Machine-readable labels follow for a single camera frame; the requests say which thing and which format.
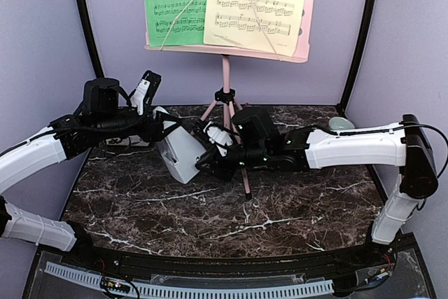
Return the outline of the white metronome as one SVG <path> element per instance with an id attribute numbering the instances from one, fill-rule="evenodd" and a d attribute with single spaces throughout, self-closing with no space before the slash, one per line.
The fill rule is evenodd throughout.
<path id="1" fill-rule="evenodd" d="M 156 145 L 169 173 L 178 182 L 187 184 L 199 173 L 195 163 L 206 149 L 184 127 L 178 127 Z"/>

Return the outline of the green paper sheet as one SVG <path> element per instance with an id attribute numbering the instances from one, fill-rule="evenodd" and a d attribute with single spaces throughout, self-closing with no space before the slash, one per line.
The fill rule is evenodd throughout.
<path id="1" fill-rule="evenodd" d="M 207 0 L 145 0 L 149 46 L 204 43 Z"/>

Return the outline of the yellow paper sheet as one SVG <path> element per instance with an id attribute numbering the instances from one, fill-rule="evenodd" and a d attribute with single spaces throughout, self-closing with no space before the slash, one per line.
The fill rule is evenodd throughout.
<path id="1" fill-rule="evenodd" d="M 291 57 L 305 0 L 206 0 L 204 44 Z"/>

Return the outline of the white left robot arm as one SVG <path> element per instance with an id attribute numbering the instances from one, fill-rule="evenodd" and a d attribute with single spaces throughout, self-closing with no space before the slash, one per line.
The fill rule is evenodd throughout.
<path id="1" fill-rule="evenodd" d="M 86 82 L 83 99 L 72 114 L 52 121 L 1 153 L 1 192 L 107 139 L 138 136 L 147 143 L 162 141 L 181 126 L 181 121 L 152 106 L 161 80 L 160 75 L 146 71 L 130 94 L 113 78 Z M 1 237 L 71 251 L 72 258 L 84 268 L 99 262 L 98 251 L 88 244 L 90 237 L 81 225 L 33 214 L 5 199 L 1 200 Z"/>

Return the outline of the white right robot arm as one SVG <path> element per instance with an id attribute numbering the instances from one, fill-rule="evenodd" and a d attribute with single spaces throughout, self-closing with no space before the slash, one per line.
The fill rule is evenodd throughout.
<path id="1" fill-rule="evenodd" d="M 330 130 L 309 125 L 280 133 L 268 112 L 252 106 L 236 112 L 233 129 L 197 121 L 193 133 L 208 143 L 196 168 L 229 181 L 238 169 L 308 172 L 342 165 L 390 165 L 399 175 L 392 194 L 372 224 L 371 240 L 357 252 L 365 267 L 373 266 L 420 200 L 438 189 L 433 150 L 425 125 L 412 114 L 380 127 Z"/>

